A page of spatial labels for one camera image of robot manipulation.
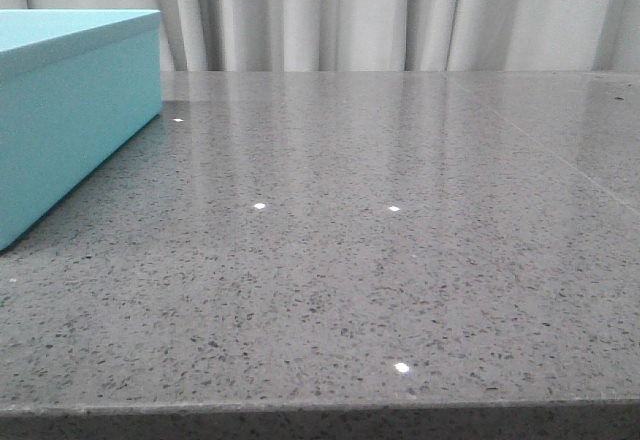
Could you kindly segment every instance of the curtain fold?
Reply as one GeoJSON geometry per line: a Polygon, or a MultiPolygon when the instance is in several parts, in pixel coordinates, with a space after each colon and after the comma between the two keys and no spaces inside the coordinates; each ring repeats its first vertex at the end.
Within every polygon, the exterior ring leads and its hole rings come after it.
{"type": "Polygon", "coordinates": [[[0,0],[0,8],[160,9],[163,70],[640,69],[640,0],[0,0]]]}

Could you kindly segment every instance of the gray countertop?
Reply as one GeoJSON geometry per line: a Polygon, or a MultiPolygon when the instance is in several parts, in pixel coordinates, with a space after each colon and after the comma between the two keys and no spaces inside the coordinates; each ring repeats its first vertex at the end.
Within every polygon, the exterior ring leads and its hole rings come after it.
{"type": "Polygon", "coordinates": [[[0,415],[640,400],[640,76],[163,82],[0,255],[0,415]]]}

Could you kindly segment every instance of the box side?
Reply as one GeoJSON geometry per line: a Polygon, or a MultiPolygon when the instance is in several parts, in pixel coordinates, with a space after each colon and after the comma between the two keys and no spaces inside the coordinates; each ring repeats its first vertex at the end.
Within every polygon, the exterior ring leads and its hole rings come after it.
{"type": "Polygon", "coordinates": [[[0,83],[0,250],[161,109],[158,31],[0,83]]]}
{"type": "Polygon", "coordinates": [[[0,82],[159,25],[157,10],[0,10],[0,82]]]}

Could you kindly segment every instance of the sparkle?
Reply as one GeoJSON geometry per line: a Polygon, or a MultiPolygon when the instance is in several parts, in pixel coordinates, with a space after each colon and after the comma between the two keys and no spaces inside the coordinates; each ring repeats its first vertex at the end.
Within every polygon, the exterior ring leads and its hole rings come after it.
{"type": "Polygon", "coordinates": [[[394,365],[394,367],[395,367],[395,369],[396,369],[396,370],[398,370],[398,372],[400,372],[400,373],[407,373],[409,370],[411,370],[411,369],[409,368],[409,365],[407,365],[406,363],[402,363],[402,362],[396,363],[396,364],[394,365]]]}

